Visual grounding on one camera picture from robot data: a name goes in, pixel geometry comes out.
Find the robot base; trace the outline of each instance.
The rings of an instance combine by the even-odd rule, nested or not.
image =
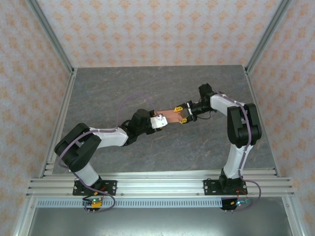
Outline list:
[[[116,195],[117,181],[116,180],[102,180],[100,184],[100,190],[109,193],[112,196]],[[73,196],[90,196],[94,191],[87,189],[79,180],[74,181]]]
[[[227,178],[222,169],[219,179],[206,179],[203,181],[205,195],[244,195],[247,194],[247,186],[240,178]]]

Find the white robotic arm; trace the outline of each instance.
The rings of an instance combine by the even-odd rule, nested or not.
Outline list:
[[[227,99],[224,94],[213,92],[208,84],[199,87],[200,101],[183,103],[175,108],[174,112],[180,112],[184,118],[179,121],[182,124],[196,121],[199,114],[211,111],[220,111],[227,116],[227,132],[231,142],[228,161],[224,166],[219,182],[219,188],[223,194],[235,194],[235,189],[243,182],[240,179],[239,171],[242,175],[243,167],[248,153],[252,146],[261,137],[257,110],[254,104],[238,103],[232,99]],[[251,132],[248,133],[245,117],[239,106],[246,110],[246,118],[249,120]],[[137,140],[141,134],[153,134],[160,131],[168,124],[167,116],[156,114],[155,111],[139,109],[131,120],[125,121],[116,129],[93,129],[85,124],[78,124],[69,134],[67,134],[55,147],[55,153],[87,186],[99,189],[102,181],[90,164],[90,158],[98,148],[108,146],[128,146]],[[84,133],[89,133],[84,138],[69,148],[69,144]],[[244,151],[246,155],[240,166]]]

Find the black cable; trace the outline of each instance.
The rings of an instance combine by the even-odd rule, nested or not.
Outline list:
[[[208,118],[202,118],[202,117],[199,117],[199,116],[197,116],[197,118],[199,118],[199,119],[210,119],[211,118],[211,113],[210,113],[210,116]]]
[[[95,196],[95,195],[92,194],[92,195],[86,196],[86,197],[82,198],[82,200],[83,201],[90,201],[90,199],[88,199],[88,198],[93,197],[93,196]]]

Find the white plastic casing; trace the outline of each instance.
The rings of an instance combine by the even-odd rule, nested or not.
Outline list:
[[[239,178],[238,170],[241,164],[245,147],[246,146],[237,148],[234,144],[231,144],[230,153],[228,155],[226,165],[223,168],[224,173],[227,178]],[[241,167],[241,175],[243,175],[243,167],[245,165],[248,153],[250,152],[251,149],[252,149],[252,146],[249,145],[249,147],[246,150],[246,155],[245,155],[243,165]]]
[[[125,142],[128,139],[128,135],[126,132],[124,132],[123,129],[117,128],[115,132],[111,133],[102,133],[102,132],[97,132],[94,133],[95,135],[99,136],[101,139],[100,144],[98,145],[97,148],[104,148],[104,147],[109,147],[109,146],[123,146]]]
[[[157,115],[156,117],[151,117],[152,129],[162,128],[167,125],[167,119],[162,114]]]
[[[90,162],[88,162],[83,169],[75,173],[88,186],[93,185],[98,180],[98,174],[93,169]]]
[[[219,112],[223,113],[227,116],[227,108],[228,107],[238,107],[238,105],[235,104],[235,102],[229,101],[225,99],[224,97],[221,97],[220,95],[213,95],[210,98],[210,105],[212,109],[218,110]]]

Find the orange floral pattern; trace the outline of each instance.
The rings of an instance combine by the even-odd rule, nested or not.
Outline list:
[[[39,0],[75,67],[247,65],[280,2]]]
[[[300,190],[310,232],[315,232],[314,12],[313,0],[293,1],[251,74],[273,154],[281,173]]]
[[[0,1],[0,19],[0,235],[8,236],[44,160],[68,73],[27,1]]]

